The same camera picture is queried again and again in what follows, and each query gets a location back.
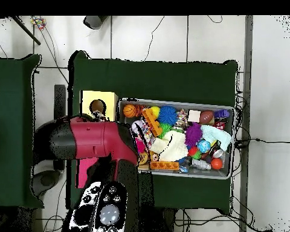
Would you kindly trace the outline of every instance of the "tennis ball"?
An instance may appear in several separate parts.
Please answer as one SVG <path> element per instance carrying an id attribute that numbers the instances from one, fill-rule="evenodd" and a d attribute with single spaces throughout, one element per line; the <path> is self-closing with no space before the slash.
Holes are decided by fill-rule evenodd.
<path id="1" fill-rule="evenodd" d="M 151 107 L 152 110 L 152 114 L 155 116 L 155 119 L 157 119 L 159 117 L 159 112 L 160 112 L 160 108 L 159 107 Z"/>

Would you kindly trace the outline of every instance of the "toy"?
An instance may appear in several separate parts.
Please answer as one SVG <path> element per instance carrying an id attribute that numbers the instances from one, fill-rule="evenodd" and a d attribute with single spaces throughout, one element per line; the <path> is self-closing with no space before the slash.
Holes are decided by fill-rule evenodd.
<path id="1" fill-rule="evenodd" d="M 150 168 L 151 169 L 179 170 L 179 163 L 178 162 L 164 162 L 164 161 L 151 162 Z"/>
<path id="2" fill-rule="evenodd" d="M 30 22 L 38 27 L 41 31 L 45 28 L 46 26 L 46 20 L 42 18 L 38 18 L 36 16 L 33 16 L 30 19 Z"/>
<path id="3" fill-rule="evenodd" d="M 161 123 L 161 124 L 160 124 L 160 127 L 162 128 L 163 131 L 162 131 L 162 133 L 158 136 L 158 138 L 162 139 L 162 138 L 165 136 L 165 134 L 171 130 L 172 127 L 171 127 L 171 125 L 169 125 L 169 124 L 164 124 L 164 123 Z"/>
<path id="4" fill-rule="evenodd" d="M 225 122 L 218 121 L 218 122 L 215 122 L 213 126 L 219 130 L 224 130 L 225 129 Z"/>
<path id="5" fill-rule="evenodd" d="M 188 122 L 200 122 L 200 111 L 189 110 L 188 112 Z"/>
<path id="6" fill-rule="evenodd" d="M 145 144 L 139 138 L 135 138 L 135 143 L 137 144 L 138 153 L 143 153 L 146 148 Z"/>
<path id="7" fill-rule="evenodd" d="M 147 152 L 140 153 L 140 163 L 139 165 L 145 164 L 148 161 L 148 154 Z"/>
<path id="8" fill-rule="evenodd" d="M 229 116 L 230 116 L 230 113 L 226 109 L 220 109 L 214 112 L 215 118 L 229 117 Z"/>
<path id="9" fill-rule="evenodd" d="M 198 123 L 192 123 L 192 126 L 189 126 L 187 128 L 185 144 L 190 147 L 193 147 L 201 138 L 202 138 L 201 125 Z"/>
<path id="10" fill-rule="evenodd" d="M 185 135 L 171 130 L 163 139 L 156 138 L 149 150 L 159 154 L 160 161 L 174 162 L 188 155 Z"/>
<path id="11" fill-rule="evenodd" d="M 195 167 L 199 170 L 210 170 L 211 165 L 209 163 L 206 163 L 204 160 L 192 160 L 192 167 Z"/>
<path id="12" fill-rule="evenodd" d="M 188 126 L 187 113 L 186 113 L 186 111 L 184 109 L 181 109 L 176 114 L 177 114 L 177 121 L 183 121 L 183 123 L 184 123 L 184 126 L 183 127 Z"/>
<path id="13" fill-rule="evenodd" d="M 196 160 L 199 160 L 201 158 L 202 153 L 196 146 L 194 146 L 188 150 L 188 155 Z"/>
<path id="14" fill-rule="evenodd" d="M 203 139 L 209 143 L 213 143 L 215 140 L 220 141 L 220 148 L 223 151 L 227 151 L 228 145 L 231 143 L 231 135 L 224 130 L 219 130 L 213 126 L 203 125 L 201 126 L 203 132 Z"/>
<path id="15" fill-rule="evenodd" d="M 177 121 L 176 109 L 171 106 L 162 106 L 160 108 L 158 121 L 173 126 Z"/>
<path id="16" fill-rule="evenodd" d="M 207 124 L 211 122 L 211 120 L 214 117 L 214 112 L 213 111 L 202 111 L 200 114 L 200 124 Z"/>
<path id="17" fill-rule="evenodd" d="M 123 114 L 129 118 L 135 117 L 135 115 L 137 114 L 137 109 L 134 105 L 127 104 L 125 107 L 123 107 Z"/>
<path id="18" fill-rule="evenodd" d="M 150 150 L 149 155 L 150 155 L 151 161 L 159 161 L 159 155 L 157 153 L 155 153 L 154 151 Z"/>
<path id="19" fill-rule="evenodd" d="M 201 153 L 206 153 L 210 151 L 210 143 L 205 140 L 201 140 L 197 144 L 198 149 L 201 151 Z"/>
<path id="20" fill-rule="evenodd" d="M 152 110 L 152 114 L 155 116 L 155 119 L 157 119 L 159 117 L 160 108 L 154 106 L 151 107 L 150 109 Z"/>
<path id="21" fill-rule="evenodd" d="M 220 158 L 214 158 L 212 161 L 211 161 L 211 166 L 213 169 L 215 170 L 219 170 L 223 165 L 223 162 Z"/>
<path id="22" fill-rule="evenodd" d="M 146 119 L 149 127 L 151 128 L 151 131 L 154 136 L 159 136 L 162 133 L 162 128 L 159 127 L 159 122 L 155 121 L 155 117 L 152 115 L 151 109 L 143 109 L 142 111 L 143 117 Z"/>
<path id="23" fill-rule="evenodd" d="M 135 114 L 136 117 L 139 117 L 142 114 L 143 109 L 145 108 L 144 105 L 134 105 L 137 113 Z"/>

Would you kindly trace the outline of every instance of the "orange ball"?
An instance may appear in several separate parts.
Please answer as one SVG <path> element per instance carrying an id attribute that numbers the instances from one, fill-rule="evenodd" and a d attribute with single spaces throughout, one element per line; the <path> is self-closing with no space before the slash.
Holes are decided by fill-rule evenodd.
<path id="1" fill-rule="evenodd" d="M 123 108 L 123 114 L 126 117 L 135 117 L 135 115 L 137 114 L 137 109 L 134 105 L 132 104 L 127 104 L 124 108 Z"/>
<path id="2" fill-rule="evenodd" d="M 219 170 L 223 165 L 222 160 L 220 158 L 214 158 L 210 164 L 212 168 L 215 170 Z"/>

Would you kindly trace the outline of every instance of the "dark green tabletop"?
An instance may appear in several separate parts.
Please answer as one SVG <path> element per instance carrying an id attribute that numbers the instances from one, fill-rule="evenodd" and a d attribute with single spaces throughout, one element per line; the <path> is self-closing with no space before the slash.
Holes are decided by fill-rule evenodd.
<path id="1" fill-rule="evenodd" d="M 33 142 L 31 80 L 40 55 L 0 59 L 0 206 L 41 207 L 30 189 Z"/>
<path id="2" fill-rule="evenodd" d="M 118 97 L 234 106 L 237 63 L 131 62 L 90 59 L 75 52 L 69 61 L 69 110 L 78 114 L 80 90 L 111 91 Z M 79 197 L 72 162 L 71 206 Z M 155 206 L 230 211 L 231 179 L 153 176 Z"/>

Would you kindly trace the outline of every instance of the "orange toy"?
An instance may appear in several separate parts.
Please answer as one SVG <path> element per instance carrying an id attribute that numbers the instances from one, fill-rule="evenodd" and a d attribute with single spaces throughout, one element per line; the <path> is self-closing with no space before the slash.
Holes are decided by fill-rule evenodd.
<path id="1" fill-rule="evenodd" d="M 151 169 L 179 170 L 178 162 L 150 162 Z"/>
<path id="2" fill-rule="evenodd" d="M 124 108 L 123 108 L 123 114 L 126 117 L 135 117 L 135 115 L 137 114 L 137 109 L 134 105 L 132 104 L 127 104 Z"/>
<path id="3" fill-rule="evenodd" d="M 159 122 L 155 121 L 155 118 L 153 117 L 152 114 L 152 110 L 151 109 L 144 109 L 142 111 L 142 115 L 143 117 L 146 119 L 149 127 L 151 128 L 151 131 L 153 133 L 154 136 L 159 136 L 160 134 L 162 134 L 162 128 L 159 127 Z"/>
<path id="4" fill-rule="evenodd" d="M 210 164 L 211 167 L 215 170 L 219 170 L 223 165 L 222 160 L 220 158 L 214 158 Z"/>

